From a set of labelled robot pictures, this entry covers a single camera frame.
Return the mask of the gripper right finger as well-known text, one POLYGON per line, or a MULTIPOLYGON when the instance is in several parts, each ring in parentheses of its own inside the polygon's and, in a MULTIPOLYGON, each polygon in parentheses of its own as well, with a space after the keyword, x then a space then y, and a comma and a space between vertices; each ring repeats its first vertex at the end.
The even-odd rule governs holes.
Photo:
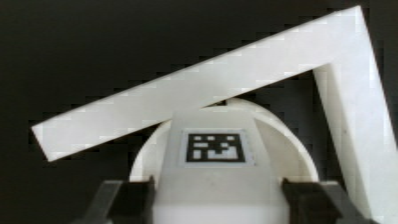
POLYGON ((283 180, 290 224, 379 224, 366 218, 338 182, 283 180))

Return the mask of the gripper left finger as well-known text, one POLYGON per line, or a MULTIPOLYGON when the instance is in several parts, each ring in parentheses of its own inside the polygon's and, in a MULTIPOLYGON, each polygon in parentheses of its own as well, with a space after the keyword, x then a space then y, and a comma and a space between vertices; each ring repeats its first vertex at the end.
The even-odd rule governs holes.
POLYGON ((153 224, 155 179, 107 180, 82 217, 72 224, 153 224))

